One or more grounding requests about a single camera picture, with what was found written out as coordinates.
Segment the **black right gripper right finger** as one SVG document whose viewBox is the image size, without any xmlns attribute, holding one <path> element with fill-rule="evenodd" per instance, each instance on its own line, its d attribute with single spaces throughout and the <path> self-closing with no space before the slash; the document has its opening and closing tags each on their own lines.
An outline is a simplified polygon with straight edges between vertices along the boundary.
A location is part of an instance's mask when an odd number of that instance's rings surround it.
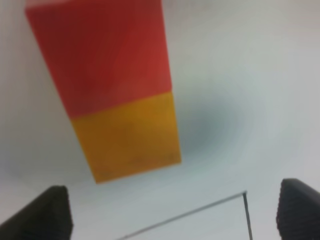
<svg viewBox="0 0 320 240">
<path fill-rule="evenodd" d="M 320 193 L 299 179 L 283 179 L 276 225 L 282 240 L 318 240 Z"/>
</svg>

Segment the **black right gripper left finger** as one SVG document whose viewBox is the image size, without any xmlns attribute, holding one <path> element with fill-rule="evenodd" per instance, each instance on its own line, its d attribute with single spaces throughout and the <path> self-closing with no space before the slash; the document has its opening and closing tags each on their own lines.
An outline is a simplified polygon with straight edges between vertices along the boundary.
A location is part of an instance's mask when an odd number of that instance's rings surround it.
<svg viewBox="0 0 320 240">
<path fill-rule="evenodd" d="M 73 218 L 66 186 L 54 185 L 0 225 L 2 240 L 70 240 Z"/>
</svg>

